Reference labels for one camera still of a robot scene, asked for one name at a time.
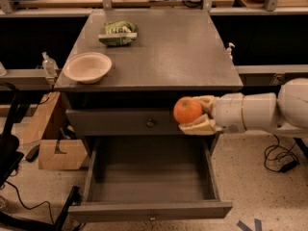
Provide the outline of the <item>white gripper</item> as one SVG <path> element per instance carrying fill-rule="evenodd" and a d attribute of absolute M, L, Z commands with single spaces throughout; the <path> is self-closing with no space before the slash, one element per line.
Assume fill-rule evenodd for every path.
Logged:
<path fill-rule="evenodd" d="M 185 135 L 211 136 L 224 133 L 242 133 L 244 124 L 242 105 L 244 96 L 241 93 L 228 93 L 218 98 L 213 95 L 195 96 L 205 113 L 191 123 L 179 124 Z"/>

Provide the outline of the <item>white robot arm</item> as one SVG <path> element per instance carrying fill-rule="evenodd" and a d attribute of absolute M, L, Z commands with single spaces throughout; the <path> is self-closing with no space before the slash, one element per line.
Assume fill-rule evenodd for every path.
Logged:
<path fill-rule="evenodd" d="M 197 96 L 204 115 L 179 129 L 186 135 L 209 136 L 266 131 L 276 136 L 308 137 L 308 79 L 295 78 L 280 91 L 244 95 L 228 93 L 221 97 Z"/>

